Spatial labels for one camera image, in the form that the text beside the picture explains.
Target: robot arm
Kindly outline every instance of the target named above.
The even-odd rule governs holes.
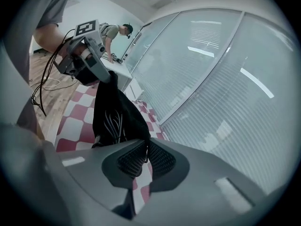
[[[84,42],[87,49],[79,56],[74,54],[75,48]],[[56,64],[58,71],[78,79],[83,85],[97,80],[104,83],[110,81],[110,74],[100,58],[105,52],[98,20],[92,20],[75,27],[74,36],[67,48],[67,56]]]

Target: white cord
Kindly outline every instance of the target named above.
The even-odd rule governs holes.
[[[56,85],[49,85],[49,86],[43,86],[43,88],[45,87],[55,87],[55,86],[58,86],[61,82],[59,80],[56,80],[56,79],[52,79],[52,78],[48,78],[49,80],[54,80],[54,81],[58,81],[58,84]]]

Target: gray sleeve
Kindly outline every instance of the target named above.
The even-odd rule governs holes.
[[[63,11],[68,0],[51,0],[37,28],[47,24],[57,24],[62,22]]]
[[[117,34],[118,34],[118,27],[113,25],[108,28],[106,36],[113,40],[117,36]]]

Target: black cloth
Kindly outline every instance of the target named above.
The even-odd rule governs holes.
[[[115,113],[115,110],[122,114],[122,127],[125,129],[127,140],[142,139],[149,142],[150,132],[139,110],[135,105],[122,93],[118,87],[118,76],[115,72],[109,71],[111,81],[109,83],[100,82],[98,85],[93,118],[94,135],[100,136],[102,145],[112,145],[112,136],[104,126],[105,111]]]

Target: person's arm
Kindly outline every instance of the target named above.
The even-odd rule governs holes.
[[[56,24],[47,24],[36,29],[33,33],[33,37],[37,44],[39,44],[43,49],[54,53],[57,47],[63,42],[65,35],[61,33]],[[68,44],[69,43],[66,43],[58,53],[63,58],[67,55]],[[84,44],[79,45],[75,49],[74,53],[80,55],[85,49],[86,46]]]
[[[111,56],[111,43],[112,43],[112,39],[107,36],[105,38],[105,50],[107,51],[109,61],[111,63],[114,63],[112,56]]]

